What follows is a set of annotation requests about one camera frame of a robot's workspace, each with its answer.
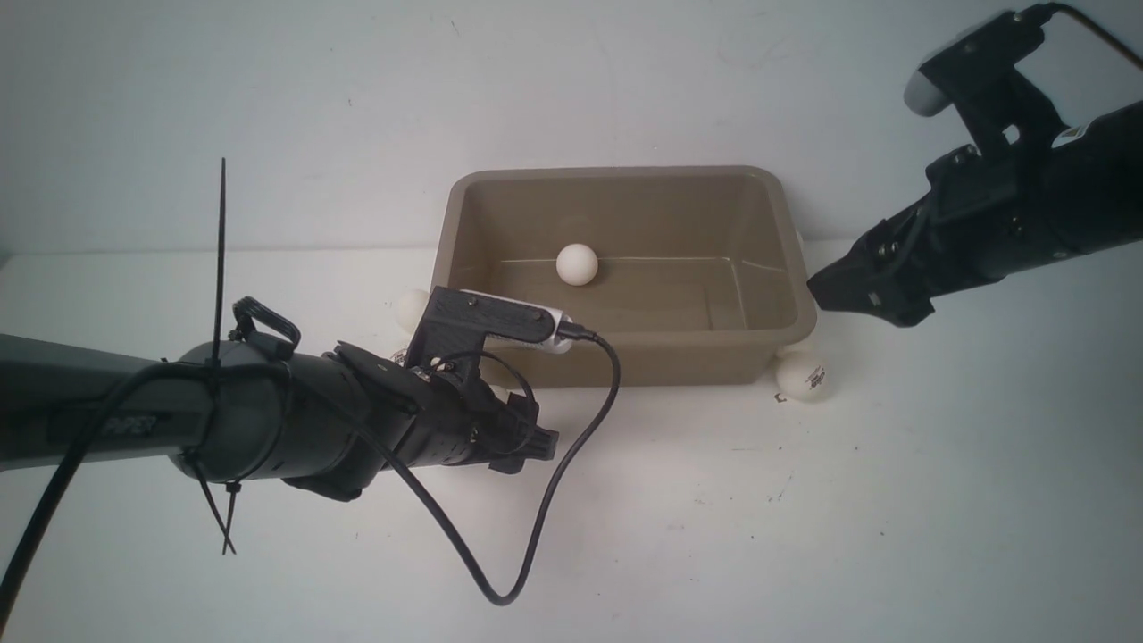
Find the robotic arm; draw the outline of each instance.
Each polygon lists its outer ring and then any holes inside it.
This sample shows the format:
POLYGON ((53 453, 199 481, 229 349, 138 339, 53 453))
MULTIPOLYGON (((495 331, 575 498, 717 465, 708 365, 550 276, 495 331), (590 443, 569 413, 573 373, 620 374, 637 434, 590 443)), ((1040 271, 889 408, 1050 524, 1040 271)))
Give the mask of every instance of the robotic arm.
MULTIPOLYGON (((409 467, 488 464, 514 474, 555 453, 558 435, 536 426, 535 400, 498 401, 479 360, 488 336, 533 345, 560 337, 560 321, 569 328, 560 311, 437 288, 403 365, 344 343, 320 357, 297 354, 294 325, 250 297, 234 314, 219 368, 278 365, 273 377, 222 378, 214 392, 193 380, 145 384, 103 424, 88 459, 169 456, 207 482, 281 479, 353 500, 387 464, 314 397, 368 426, 409 467)), ((179 362, 203 364, 211 351, 201 345, 179 362)), ((0 336, 0 471, 58 465, 113 386, 154 364, 0 336)))
POLYGON ((905 103, 957 108, 975 144, 933 161, 932 188, 862 234, 809 279, 824 310, 916 327, 930 298, 1143 238, 1143 102, 1068 127, 1015 64, 1071 14, 1143 69, 1143 59, 1071 7, 1004 11, 929 56, 905 103), (1018 138, 1009 142, 1006 129, 1018 138))

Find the black cable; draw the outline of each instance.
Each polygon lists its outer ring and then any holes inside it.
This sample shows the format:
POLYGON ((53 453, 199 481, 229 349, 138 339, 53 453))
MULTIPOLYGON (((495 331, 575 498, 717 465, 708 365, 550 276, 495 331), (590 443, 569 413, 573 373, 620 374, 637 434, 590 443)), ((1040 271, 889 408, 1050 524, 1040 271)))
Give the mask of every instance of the black cable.
POLYGON ((469 573, 472 574, 472 580, 477 582, 477 587, 480 588, 480 592, 485 595, 485 597, 488 598, 488 601, 494 605, 509 605, 517 600, 520 592, 523 589, 525 582, 528 580, 528 573, 531 571, 531 562, 536 556, 536 548, 539 546, 539 533, 544 529, 544 520, 547 517, 547 511, 552 505, 552 498, 555 496, 555 488, 560 484, 560 480, 563 477, 563 473, 567 472, 568 465, 572 464, 572 459, 575 458, 576 453, 578 453, 581 449, 583 449, 588 439, 596 433, 596 429, 598 429, 604 423, 604 419, 607 418, 607 413, 612 410, 612 405, 615 404, 615 396, 620 393, 620 357, 615 354, 615 349, 612 348, 612 345, 607 344, 606 340, 594 333, 589 332, 585 332, 582 337, 575 339, 594 343, 602 348, 605 353, 607 353, 608 359, 612 361, 612 388, 608 392, 604 404, 599 408, 599 412, 596 413, 596 417, 588 425, 588 428, 584 429, 583 434, 572 444, 572 448, 568 449, 568 452, 560 460, 560 464, 557 465, 555 472, 552 473, 552 477, 547 482, 547 489, 544 491, 544 498, 539 501, 539 511, 536 513, 536 522, 531 528, 531 538, 528 539, 528 547, 523 553, 523 563, 520 565, 520 573, 515 579, 515 585, 513 585, 512 589, 504 595, 497 594, 496 590, 493 589, 493 586, 488 582, 488 578, 485 576, 483 570, 480 569, 480 563, 478 563, 475 556, 472 555, 472 550, 469 549, 469 546, 464 542, 464 538, 456 530, 453 521, 448 519, 448 514, 445 513, 432 495, 429 493, 429 490, 421 484, 421 481, 413 475, 413 472, 410 472, 409 468, 401 463, 397 455, 390 451, 389 448, 386 448, 377 439, 377 436, 373 434, 369 427, 365 426, 360 420, 338 407, 336 402, 329 400, 322 393, 307 386, 301 380, 297 381, 297 386, 304 388, 310 395, 321 401, 335 416, 341 418, 342 421, 352 426, 361 440, 369 444, 377 452, 377 455, 381 456, 394 472, 397 472, 397 475, 405 481, 405 484, 408 485, 413 493, 425 506, 425 509, 427 509, 432 517, 437 521, 437 524, 440 525, 440 529, 445 532, 445 536, 448 537, 453 547, 456 548, 456 553, 459 554, 461 561, 463 561, 464 566, 469 569, 469 573))
POLYGON ((1106 42, 1108 46, 1118 51, 1120 56, 1127 58, 1133 65, 1143 71, 1143 57, 1141 57, 1135 51, 1132 51, 1130 48, 1127 47, 1127 45, 1124 45, 1121 40, 1112 35, 1108 30, 1100 26, 1095 21, 1087 17, 1087 15, 1084 14, 1084 11, 1080 11, 1079 9, 1072 7, 1071 5, 1064 5, 1062 2, 1048 2, 1047 6, 1052 10, 1060 11, 1061 14, 1066 14, 1071 16, 1073 21, 1087 27, 1087 30, 1094 33, 1096 38, 1106 42))
POLYGON ((16 596, 19 594, 19 587, 23 585, 24 577, 27 576, 27 570, 32 565, 32 558, 35 556, 35 552, 43 540, 48 523, 51 522, 51 516, 55 515, 64 492, 67 491, 67 485, 71 484, 72 479, 75 476, 75 471, 91 449, 95 439, 98 437, 99 429, 107 423, 111 415, 122 407, 128 397, 144 385, 158 380, 198 380, 207 384, 214 377, 219 379, 266 377, 285 379, 285 375, 282 368, 277 364, 242 364, 215 371, 201 364, 162 362, 146 367, 115 385, 115 388, 103 399, 103 404, 91 416, 91 419, 88 420, 87 425, 72 440, 67 452, 64 453, 59 466, 56 467, 56 472, 51 475, 48 487, 45 488, 43 495, 40 496, 40 501, 37 504, 35 511, 27 522, 27 527, 24 528, 24 535, 21 537, 19 544, 16 545, 16 552, 13 553, 11 560, 8 562, 3 580, 0 581, 0 636, 3 636, 8 619, 11 617, 13 606, 16 603, 16 596))
MULTIPOLYGON (((496 362, 497 364, 503 367, 504 370, 506 370, 509 375, 512 376, 512 378, 515 379, 518 385, 520 385, 520 389, 523 391, 523 396, 528 399, 530 408, 531 409, 536 408, 536 395, 531 391, 531 385, 529 385, 528 380, 523 377, 523 375, 517 371, 515 368, 513 368, 511 364, 507 363, 507 361, 503 360, 498 355, 488 353, 487 351, 462 351, 459 353, 450 353, 448 355, 441 356, 438 360, 440 360, 441 363, 446 363, 453 360, 458 360, 461 357, 487 357, 488 360, 496 362)), ((523 439, 520 441, 520 444, 515 445, 510 451, 493 451, 493 453, 495 453, 496 456, 511 456, 517 451, 520 451, 521 449, 528 445, 528 441, 531 440, 531 436, 536 435, 536 428, 537 428, 536 421, 528 420, 528 433, 525 434, 523 439)))

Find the black zip tie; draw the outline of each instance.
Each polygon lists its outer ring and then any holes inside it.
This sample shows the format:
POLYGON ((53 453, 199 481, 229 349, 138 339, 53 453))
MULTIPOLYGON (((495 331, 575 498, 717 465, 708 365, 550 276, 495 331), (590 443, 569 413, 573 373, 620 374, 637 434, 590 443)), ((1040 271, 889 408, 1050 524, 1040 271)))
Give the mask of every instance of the black zip tie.
POLYGON ((187 463, 191 468, 194 469, 194 477, 199 480, 199 487, 202 488, 202 495, 207 497, 207 505, 210 506, 210 513, 214 514, 215 522, 218 523, 218 529, 222 530, 223 537, 223 552, 226 547, 230 547, 230 553, 238 556, 238 552, 234 549, 234 544, 230 541, 230 532, 226 530, 226 525, 222 522, 222 514, 218 513, 218 506, 215 505, 214 495, 210 493, 210 488, 207 487, 207 476, 202 473, 202 467, 199 466, 199 461, 193 457, 189 457, 187 463))
MULTIPOLYGON (((242 491, 242 484, 238 481, 226 483, 226 493, 230 493, 230 506, 226 507, 226 527, 223 529, 224 540, 222 541, 222 555, 226 555, 226 544, 230 542, 230 527, 234 521, 234 500, 238 498, 238 492, 242 491)), ((230 545, 231 552, 234 550, 234 545, 230 545)))

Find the plastic tub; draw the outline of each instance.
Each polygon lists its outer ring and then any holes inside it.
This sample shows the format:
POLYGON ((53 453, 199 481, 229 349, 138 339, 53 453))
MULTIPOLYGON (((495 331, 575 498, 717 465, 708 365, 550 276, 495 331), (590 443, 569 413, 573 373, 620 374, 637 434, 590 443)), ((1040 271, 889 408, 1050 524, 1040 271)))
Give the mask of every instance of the plastic tub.
MULTIPOLYGON (((782 185, 756 167, 471 174, 449 195, 433 284, 566 311, 615 347, 624 386, 752 383, 817 320, 782 185), (599 255, 586 286, 555 273, 575 242, 599 255)), ((488 349, 535 387, 610 381, 589 344, 565 355, 488 349)), ((515 386, 491 361, 481 370, 515 386)))

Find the white backdrop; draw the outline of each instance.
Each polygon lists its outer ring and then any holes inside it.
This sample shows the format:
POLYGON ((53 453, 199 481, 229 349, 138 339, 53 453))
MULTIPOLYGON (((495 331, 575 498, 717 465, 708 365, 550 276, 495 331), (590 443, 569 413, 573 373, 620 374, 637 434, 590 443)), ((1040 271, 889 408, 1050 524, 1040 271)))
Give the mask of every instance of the white backdrop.
MULTIPOLYGON (((845 243, 807 244, 810 267, 845 243)), ((382 354, 430 249, 234 252, 226 300, 302 349, 382 354)), ((0 332, 142 357, 207 339, 208 252, 16 256, 0 332)), ((487 604, 392 475, 341 505, 245 485, 234 541, 165 459, 83 466, 5 643, 1143 641, 1143 244, 936 300, 910 331, 825 313, 838 388, 624 389, 565 477, 531 581, 487 604)), ((604 397, 542 391, 566 449, 604 397)), ((494 585, 553 464, 422 469, 494 585)), ((0 561, 49 469, 0 474, 0 561)))
MULTIPOLYGON (((1009 0, 2 0, 0 252, 435 243, 481 169, 749 163, 853 238, 968 142, 921 58, 1009 0)), ((1078 2, 1143 49, 1137 0, 1078 2)), ((1143 74, 1065 17, 1021 69, 1071 122, 1143 74)))

